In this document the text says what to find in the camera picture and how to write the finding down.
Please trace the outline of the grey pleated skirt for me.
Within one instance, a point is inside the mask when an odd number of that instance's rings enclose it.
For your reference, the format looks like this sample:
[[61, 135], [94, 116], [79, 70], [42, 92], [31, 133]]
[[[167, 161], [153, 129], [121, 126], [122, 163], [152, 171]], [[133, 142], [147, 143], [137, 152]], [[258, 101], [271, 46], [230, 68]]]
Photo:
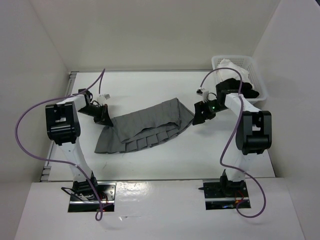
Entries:
[[130, 153], [161, 145], [185, 131], [194, 114], [173, 98], [154, 106], [116, 116], [98, 138], [96, 154]]

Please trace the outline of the black skirt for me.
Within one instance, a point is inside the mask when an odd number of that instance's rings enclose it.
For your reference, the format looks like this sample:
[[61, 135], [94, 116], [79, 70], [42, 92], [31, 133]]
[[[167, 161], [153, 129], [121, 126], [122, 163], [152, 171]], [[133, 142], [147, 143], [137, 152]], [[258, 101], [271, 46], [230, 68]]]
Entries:
[[[235, 78], [226, 79], [215, 86], [216, 94], [221, 97], [222, 94], [238, 93], [240, 84], [241, 81]], [[255, 99], [260, 95], [260, 93], [254, 90], [253, 86], [248, 82], [242, 83], [240, 93], [246, 99]]]

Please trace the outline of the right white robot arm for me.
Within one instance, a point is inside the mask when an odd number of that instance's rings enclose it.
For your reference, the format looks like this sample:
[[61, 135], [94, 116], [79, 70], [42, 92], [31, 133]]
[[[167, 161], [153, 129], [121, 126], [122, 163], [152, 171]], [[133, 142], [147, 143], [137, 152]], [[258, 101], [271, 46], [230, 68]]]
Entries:
[[216, 113], [231, 110], [237, 116], [234, 140], [239, 155], [226, 167], [219, 179], [219, 192], [229, 197], [245, 187], [246, 172], [254, 155], [261, 155], [272, 144], [272, 115], [262, 111], [238, 94], [237, 87], [216, 87], [215, 99], [209, 99], [209, 91], [200, 87], [196, 93], [202, 100], [194, 104], [192, 124], [203, 124]]

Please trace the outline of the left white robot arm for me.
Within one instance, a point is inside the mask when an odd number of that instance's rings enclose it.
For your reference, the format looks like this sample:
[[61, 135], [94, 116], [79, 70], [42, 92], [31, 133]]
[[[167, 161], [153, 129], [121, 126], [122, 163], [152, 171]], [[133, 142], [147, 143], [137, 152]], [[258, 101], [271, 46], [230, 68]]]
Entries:
[[94, 100], [89, 90], [80, 89], [75, 95], [45, 106], [47, 135], [63, 151], [70, 166], [74, 193], [88, 200], [97, 198], [100, 188], [80, 146], [78, 113], [92, 117], [96, 124], [113, 127], [107, 105], [109, 98], [109, 94], [100, 94]]

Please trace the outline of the white folded cloth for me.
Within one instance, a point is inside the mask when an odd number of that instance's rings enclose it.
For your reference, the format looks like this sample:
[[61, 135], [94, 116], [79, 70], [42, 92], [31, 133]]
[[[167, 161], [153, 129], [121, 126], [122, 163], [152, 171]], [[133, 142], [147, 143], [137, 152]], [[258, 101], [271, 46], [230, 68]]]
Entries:
[[231, 62], [229, 59], [223, 59], [216, 68], [224, 68], [221, 70], [218, 70], [216, 75], [217, 75], [217, 79], [219, 82], [223, 82], [225, 80], [228, 79], [235, 79], [235, 80], [240, 80], [240, 76], [233, 70], [236, 70], [237, 72], [240, 73], [241, 77], [242, 77], [242, 81], [244, 83], [250, 83], [249, 80], [249, 72], [240, 67], [235, 65], [233, 62]]

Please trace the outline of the white plastic basket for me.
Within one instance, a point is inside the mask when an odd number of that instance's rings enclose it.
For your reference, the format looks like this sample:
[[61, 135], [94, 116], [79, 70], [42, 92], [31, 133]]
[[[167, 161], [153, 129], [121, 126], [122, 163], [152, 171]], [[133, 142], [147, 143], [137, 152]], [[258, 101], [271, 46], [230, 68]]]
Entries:
[[252, 104], [265, 101], [268, 97], [267, 88], [255, 60], [246, 55], [216, 55], [211, 58], [212, 68], [215, 69], [223, 59], [229, 59], [233, 64], [248, 71], [248, 80], [254, 89], [259, 92], [257, 98], [248, 98]]

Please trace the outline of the aluminium table edge rail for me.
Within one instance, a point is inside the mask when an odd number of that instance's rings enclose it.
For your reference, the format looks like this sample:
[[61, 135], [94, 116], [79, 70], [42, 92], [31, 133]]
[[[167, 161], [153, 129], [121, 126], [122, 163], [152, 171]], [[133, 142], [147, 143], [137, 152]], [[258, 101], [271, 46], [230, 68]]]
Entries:
[[[71, 71], [69, 73], [69, 79], [65, 95], [68, 96], [72, 93], [73, 86], [76, 80], [78, 71]], [[65, 156], [62, 150], [52, 141], [47, 153], [48, 159], [58, 159], [65, 161]], [[73, 175], [70, 167], [64, 164], [58, 165], [55, 162], [46, 161], [42, 169], [40, 182], [72, 182]]]

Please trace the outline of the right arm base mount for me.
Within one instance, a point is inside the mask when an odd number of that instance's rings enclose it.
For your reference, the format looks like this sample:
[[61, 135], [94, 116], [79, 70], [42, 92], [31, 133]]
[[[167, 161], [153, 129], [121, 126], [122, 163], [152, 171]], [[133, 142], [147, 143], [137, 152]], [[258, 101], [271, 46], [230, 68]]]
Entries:
[[228, 185], [221, 180], [203, 181], [198, 190], [203, 192], [205, 209], [208, 210], [232, 210], [250, 209], [250, 198], [245, 181]]

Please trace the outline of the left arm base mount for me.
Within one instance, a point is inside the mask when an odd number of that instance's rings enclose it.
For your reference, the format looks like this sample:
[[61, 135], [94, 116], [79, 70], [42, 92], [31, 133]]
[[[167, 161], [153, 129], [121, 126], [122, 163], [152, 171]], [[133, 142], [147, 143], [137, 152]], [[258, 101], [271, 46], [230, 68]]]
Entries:
[[[116, 198], [116, 182], [99, 181], [97, 186], [98, 197], [103, 206], [103, 212], [114, 212]], [[75, 187], [61, 187], [61, 190], [69, 195], [69, 213], [96, 212], [100, 205], [94, 193], [84, 195], [78, 193]]]

